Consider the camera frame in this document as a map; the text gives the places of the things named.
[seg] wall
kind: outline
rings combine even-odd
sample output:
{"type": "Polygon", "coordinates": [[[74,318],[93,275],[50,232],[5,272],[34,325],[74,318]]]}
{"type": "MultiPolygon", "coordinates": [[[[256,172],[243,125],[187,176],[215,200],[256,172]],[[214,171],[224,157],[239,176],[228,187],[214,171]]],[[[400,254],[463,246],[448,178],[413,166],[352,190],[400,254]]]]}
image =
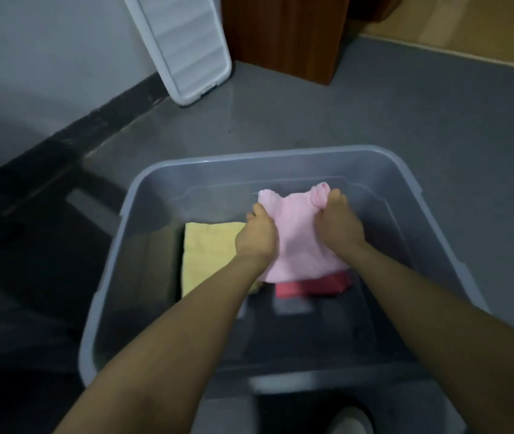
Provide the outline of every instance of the wall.
{"type": "Polygon", "coordinates": [[[123,0],[0,0],[0,166],[154,71],[123,0]]]}

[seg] black baseboard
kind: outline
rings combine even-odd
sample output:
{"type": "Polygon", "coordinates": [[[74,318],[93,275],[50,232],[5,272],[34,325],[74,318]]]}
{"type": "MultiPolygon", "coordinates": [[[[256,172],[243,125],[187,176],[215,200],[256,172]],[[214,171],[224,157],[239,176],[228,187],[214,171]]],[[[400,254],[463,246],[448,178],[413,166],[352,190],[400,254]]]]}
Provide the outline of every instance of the black baseboard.
{"type": "Polygon", "coordinates": [[[0,167],[0,216],[167,96],[154,73],[0,167]]]}

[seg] red cloth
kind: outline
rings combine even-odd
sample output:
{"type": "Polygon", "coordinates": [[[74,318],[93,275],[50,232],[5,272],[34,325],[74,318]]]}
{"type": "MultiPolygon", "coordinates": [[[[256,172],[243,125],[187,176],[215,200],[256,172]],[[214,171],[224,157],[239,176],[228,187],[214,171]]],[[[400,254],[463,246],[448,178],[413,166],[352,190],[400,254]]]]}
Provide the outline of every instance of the red cloth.
{"type": "Polygon", "coordinates": [[[319,279],[301,280],[275,284],[278,299],[311,295],[341,294],[352,284],[348,271],[335,272],[319,279]]]}

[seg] forearm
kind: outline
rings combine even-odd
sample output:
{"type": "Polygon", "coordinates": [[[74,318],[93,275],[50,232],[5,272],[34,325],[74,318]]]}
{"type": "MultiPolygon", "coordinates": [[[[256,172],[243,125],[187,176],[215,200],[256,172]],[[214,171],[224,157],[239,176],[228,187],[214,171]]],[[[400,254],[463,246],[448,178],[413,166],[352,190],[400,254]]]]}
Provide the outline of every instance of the forearm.
{"type": "Polygon", "coordinates": [[[470,427],[514,432],[514,328],[368,245],[345,259],[470,427]]]}
{"type": "Polygon", "coordinates": [[[75,429],[86,420],[93,432],[100,432],[94,426],[104,428],[102,432],[126,432],[136,423],[156,432],[188,432],[238,310],[263,265],[236,257],[164,313],[108,363],[58,432],[69,431],[66,420],[75,429]],[[124,426],[95,420],[94,408],[102,406],[125,412],[117,416],[124,426]],[[139,421],[133,418],[134,408],[139,408],[139,421]]]}

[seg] yellow cloth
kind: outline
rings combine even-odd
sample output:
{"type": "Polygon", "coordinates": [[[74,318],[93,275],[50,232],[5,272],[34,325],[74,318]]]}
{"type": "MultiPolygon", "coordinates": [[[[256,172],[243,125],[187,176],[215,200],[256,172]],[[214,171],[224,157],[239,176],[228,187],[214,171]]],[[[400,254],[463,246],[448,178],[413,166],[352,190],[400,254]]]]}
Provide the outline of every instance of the yellow cloth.
{"type": "MultiPolygon", "coordinates": [[[[244,222],[186,224],[181,276],[183,297],[231,262],[236,254],[235,237],[244,226],[244,222]]],[[[260,285],[255,282],[249,294],[257,292],[260,285]]]]}

